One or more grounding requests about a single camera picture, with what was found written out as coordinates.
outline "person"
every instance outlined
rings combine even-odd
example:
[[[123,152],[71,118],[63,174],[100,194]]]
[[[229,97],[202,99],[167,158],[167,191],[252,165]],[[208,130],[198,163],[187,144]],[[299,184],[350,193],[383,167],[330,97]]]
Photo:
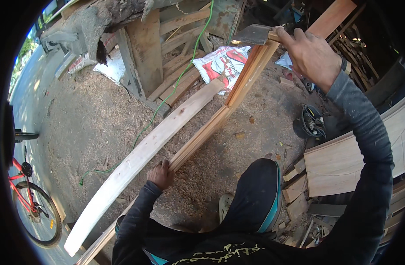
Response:
[[[278,35],[294,70],[343,110],[364,155],[353,197],[333,230],[317,247],[307,249],[280,244],[260,233],[269,227],[266,221],[274,221],[269,214],[278,209],[279,168],[269,159],[256,160],[242,174],[229,211],[214,231],[193,234],[164,227],[150,219],[150,212],[163,189],[173,183],[165,160],[148,173],[147,183],[120,223],[113,264],[368,264],[373,259],[392,194],[394,163],[385,126],[324,39],[300,28],[294,30],[295,39],[284,29],[278,29]]]

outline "dirt ground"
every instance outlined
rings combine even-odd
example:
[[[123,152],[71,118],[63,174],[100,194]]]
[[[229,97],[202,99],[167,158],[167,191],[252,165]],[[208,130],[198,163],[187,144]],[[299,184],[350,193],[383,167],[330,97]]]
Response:
[[[234,194],[240,175],[254,160],[271,158],[283,170],[302,153],[305,141],[292,129],[292,122],[300,114],[302,104],[328,110],[319,96],[316,93],[309,95],[299,80],[294,78],[297,84],[294,88],[279,84],[278,77],[283,77],[282,67],[275,65],[274,61],[283,52],[281,49],[276,51],[236,112],[179,169],[173,186],[156,201],[151,214],[153,219],[166,226],[211,230],[219,222],[219,197],[224,193]],[[65,223],[70,223],[78,219],[110,176],[110,173],[93,172],[80,186],[83,174],[88,170],[102,170],[106,158],[108,168],[121,162],[132,150],[136,135],[151,120],[153,111],[136,98],[130,98],[125,88],[92,71],[92,66],[66,75],[61,82],[55,80],[48,91],[50,104],[42,126],[44,138],[41,143],[47,153],[52,177],[69,205]],[[189,90],[174,107],[195,91]],[[157,161],[171,159],[225,100],[226,96],[216,95],[158,152],[98,222],[88,237],[90,243],[135,198],[146,181],[146,172]],[[138,143],[160,121],[157,115]],[[279,142],[292,146],[287,150],[286,158],[285,149]],[[289,223],[284,207],[277,225],[282,222]],[[285,234],[305,230],[307,226],[308,221],[303,216],[301,222],[289,225],[292,228]],[[108,258],[111,258],[112,242],[104,249]]]

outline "bicycle frame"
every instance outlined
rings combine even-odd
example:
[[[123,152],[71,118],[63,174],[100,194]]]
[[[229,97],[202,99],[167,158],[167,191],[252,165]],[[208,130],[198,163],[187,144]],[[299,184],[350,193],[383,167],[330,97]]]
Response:
[[[19,196],[20,203],[23,205],[23,207],[29,213],[30,212],[38,213],[38,209],[36,208],[36,206],[34,204],[34,199],[33,199],[32,193],[30,192],[29,185],[28,185],[27,190],[28,190],[28,197],[29,197],[30,203],[19,193],[19,190],[16,188],[16,185],[13,183],[13,180],[21,178],[21,177],[25,177],[26,182],[29,183],[29,178],[26,177],[22,172],[22,165],[20,165],[20,163],[14,157],[13,157],[13,165],[20,171],[20,173],[18,175],[13,176],[13,177],[9,176],[9,182],[10,182],[11,189],[17,192],[17,195]]]

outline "axe head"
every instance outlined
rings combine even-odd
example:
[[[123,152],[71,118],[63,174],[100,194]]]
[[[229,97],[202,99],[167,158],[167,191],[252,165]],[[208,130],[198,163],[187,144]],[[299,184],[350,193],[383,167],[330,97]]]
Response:
[[[238,32],[232,39],[256,45],[265,45],[271,29],[269,26],[252,24]]]

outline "right hand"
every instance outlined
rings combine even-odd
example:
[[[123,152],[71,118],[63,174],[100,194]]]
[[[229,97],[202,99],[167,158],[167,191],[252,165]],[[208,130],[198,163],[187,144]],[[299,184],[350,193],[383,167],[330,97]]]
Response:
[[[307,77],[327,94],[341,71],[342,59],[327,42],[300,28],[294,30],[293,39],[282,27],[276,29],[281,43],[288,50],[293,69]]]
[[[173,184],[174,171],[169,172],[169,161],[164,159],[163,162],[158,162],[147,173],[147,180],[151,181],[160,190],[165,190]]]

